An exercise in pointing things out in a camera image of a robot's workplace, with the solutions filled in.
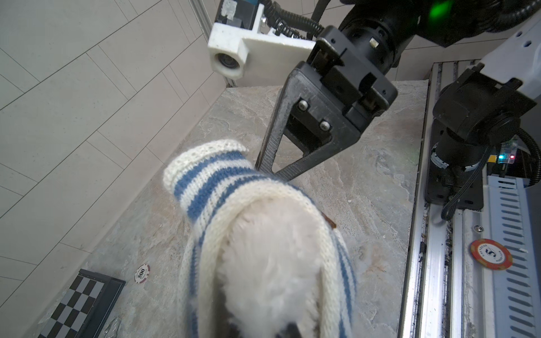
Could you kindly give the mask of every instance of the orange poker chip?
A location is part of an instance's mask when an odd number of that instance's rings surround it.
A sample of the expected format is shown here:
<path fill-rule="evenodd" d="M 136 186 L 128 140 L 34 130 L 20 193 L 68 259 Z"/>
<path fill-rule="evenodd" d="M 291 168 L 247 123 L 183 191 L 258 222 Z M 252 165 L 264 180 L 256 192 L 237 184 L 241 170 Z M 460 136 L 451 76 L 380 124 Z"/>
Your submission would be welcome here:
<path fill-rule="evenodd" d="M 513 257 L 500 243 L 486 238 L 473 241 L 470 245 L 473 258 L 492 270 L 505 270 L 513 265 Z"/>

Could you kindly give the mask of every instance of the stone countertop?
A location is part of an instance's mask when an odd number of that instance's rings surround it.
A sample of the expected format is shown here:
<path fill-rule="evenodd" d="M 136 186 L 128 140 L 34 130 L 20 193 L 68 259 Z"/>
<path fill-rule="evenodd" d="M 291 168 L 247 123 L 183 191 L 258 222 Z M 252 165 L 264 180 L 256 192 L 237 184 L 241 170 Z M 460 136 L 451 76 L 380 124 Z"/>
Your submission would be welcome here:
<path fill-rule="evenodd" d="M 354 319 L 359 337 L 396 337 L 400 314 L 428 84 L 394 84 L 397 99 L 357 144 L 293 181 L 337 224 L 348 245 L 359 281 Z M 235 138 L 255 162 L 279 90 L 227 89 L 171 157 L 207 141 Z M 284 140 L 278 167 L 301 155 Z M 162 172 L 82 267 L 127 281 L 108 320 L 121 317 L 119 338 L 184 338 L 177 329 L 176 290 L 189 225 L 162 188 Z M 135 270 L 144 263 L 150 276 L 136 284 Z"/>

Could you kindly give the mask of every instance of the poker chip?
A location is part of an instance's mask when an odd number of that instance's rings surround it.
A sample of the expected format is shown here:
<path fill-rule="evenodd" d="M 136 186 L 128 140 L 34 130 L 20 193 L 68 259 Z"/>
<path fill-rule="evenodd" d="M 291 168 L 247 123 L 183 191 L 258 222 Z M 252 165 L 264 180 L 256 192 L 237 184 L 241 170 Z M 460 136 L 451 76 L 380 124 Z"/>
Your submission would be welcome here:
<path fill-rule="evenodd" d="M 135 282 L 141 284 L 147 280 L 148 275 L 150 275 L 150 266 L 148 264 L 143 264 L 135 272 Z"/>
<path fill-rule="evenodd" d="M 513 257 L 500 243 L 486 238 L 473 241 L 470 245 L 473 258 L 492 270 L 505 270 L 513 265 Z"/>

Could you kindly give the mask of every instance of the screw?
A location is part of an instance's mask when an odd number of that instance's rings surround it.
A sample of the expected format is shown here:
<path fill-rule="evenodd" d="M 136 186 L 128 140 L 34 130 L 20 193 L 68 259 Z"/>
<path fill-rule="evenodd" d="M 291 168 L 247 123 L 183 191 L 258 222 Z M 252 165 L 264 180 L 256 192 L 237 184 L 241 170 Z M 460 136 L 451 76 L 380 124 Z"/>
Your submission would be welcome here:
<path fill-rule="evenodd" d="M 298 106 L 299 106 L 300 110 L 306 111 L 306 109 L 308 109 L 308 102 L 306 102 L 304 100 L 300 100 Z"/>
<path fill-rule="evenodd" d="M 319 124 L 319 128 L 323 131 L 328 131 L 331 128 L 331 125 L 327 121 L 323 120 Z"/>

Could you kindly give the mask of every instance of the white tile wall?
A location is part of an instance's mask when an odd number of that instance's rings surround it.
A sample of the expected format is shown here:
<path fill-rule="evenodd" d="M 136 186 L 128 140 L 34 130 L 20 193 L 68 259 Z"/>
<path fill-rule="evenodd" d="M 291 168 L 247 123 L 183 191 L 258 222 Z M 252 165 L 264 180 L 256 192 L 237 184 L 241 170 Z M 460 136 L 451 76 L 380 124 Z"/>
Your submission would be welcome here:
<path fill-rule="evenodd" d="M 28 91 L 38 80 L 0 49 L 0 75 L 21 91 Z"/>
<path fill-rule="evenodd" d="M 115 2 L 128 21 L 133 20 L 137 16 L 137 12 L 130 0 L 115 0 Z"/>
<path fill-rule="evenodd" d="M 212 74 L 207 41 L 200 36 L 190 47 L 171 62 L 171 68 L 188 93 L 195 93 Z"/>
<path fill-rule="evenodd" d="M 83 142 L 0 218 L 0 256 L 39 264 L 121 171 Z"/>
<path fill-rule="evenodd" d="M 88 252 L 57 244 L 0 307 L 2 337 L 22 337 L 57 293 L 75 277 L 88 255 Z"/>
<path fill-rule="evenodd" d="M 3 108 L 22 94 L 19 88 L 0 75 L 0 107 Z"/>
<path fill-rule="evenodd" d="M 144 148 L 61 243 L 92 252 L 163 163 Z"/>
<path fill-rule="evenodd" d="M 0 336 L 37 336 L 224 88 L 189 0 L 0 2 Z"/>
<path fill-rule="evenodd" d="M 0 217 L 7 213 L 21 198 L 23 198 L 22 195 L 0 187 Z"/>
<path fill-rule="evenodd" d="M 0 164 L 0 187 L 24 196 L 36 184 L 36 181 Z"/>
<path fill-rule="evenodd" d="M 0 48 L 42 81 L 127 20 L 111 0 L 0 3 Z"/>
<path fill-rule="evenodd" d="M 171 5 L 162 0 L 100 43 L 139 91 L 188 46 Z"/>
<path fill-rule="evenodd" d="M 23 281 L 0 277 L 0 306 L 11 296 Z"/>
<path fill-rule="evenodd" d="M 181 109 L 167 122 L 148 144 L 162 162 L 165 162 L 177 145 L 188 136 L 189 132 L 199 122 L 209 109 L 209 104 L 203 93 L 197 90 Z"/>
<path fill-rule="evenodd" d="M 24 281 L 36 266 L 35 264 L 0 257 L 0 277 Z"/>
<path fill-rule="evenodd" d="M 98 131 L 135 158 L 182 106 L 166 77 L 159 73 Z"/>
<path fill-rule="evenodd" d="M 0 114 L 0 163 L 40 181 L 126 98 L 86 54 Z"/>

